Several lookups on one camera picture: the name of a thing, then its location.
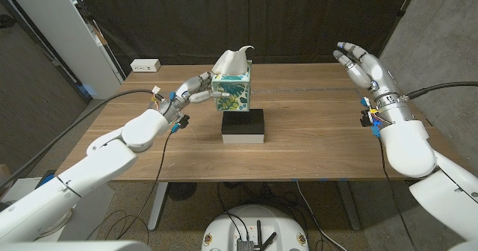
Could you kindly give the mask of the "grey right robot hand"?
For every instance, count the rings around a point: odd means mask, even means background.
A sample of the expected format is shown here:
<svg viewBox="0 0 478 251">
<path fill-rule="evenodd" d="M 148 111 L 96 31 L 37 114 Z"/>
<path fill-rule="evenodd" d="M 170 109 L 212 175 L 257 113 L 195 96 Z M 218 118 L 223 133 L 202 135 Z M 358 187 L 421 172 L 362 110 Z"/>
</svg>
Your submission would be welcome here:
<svg viewBox="0 0 478 251">
<path fill-rule="evenodd" d="M 371 93 L 381 117 L 389 123 L 416 120 L 406 102 L 399 100 L 400 90 L 396 81 L 377 57 L 353 43 L 338 42 L 337 47 L 347 51 L 347 54 L 334 50 L 335 59 L 346 67 L 356 86 Z"/>
</svg>

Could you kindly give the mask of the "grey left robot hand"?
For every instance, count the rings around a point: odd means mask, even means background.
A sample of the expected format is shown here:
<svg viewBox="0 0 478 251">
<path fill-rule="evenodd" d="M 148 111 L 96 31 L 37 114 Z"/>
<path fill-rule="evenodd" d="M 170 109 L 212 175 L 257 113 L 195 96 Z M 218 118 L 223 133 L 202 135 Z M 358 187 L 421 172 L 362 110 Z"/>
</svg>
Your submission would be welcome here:
<svg viewBox="0 0 478 251">
<path fill-rule="evenodd" d="M 189 78 L 174 92 L 166 103 L 166 108 L 159 110 L 168 123 L 175 122 L 179 118 L 181 111 L 190 103 L 201 103 L 211 98 L 231 96 L 228 92 L 212 90 L 211 82 L 213 77 L 213 72 L 204 72 L 201 75 Z"/>
</svg>

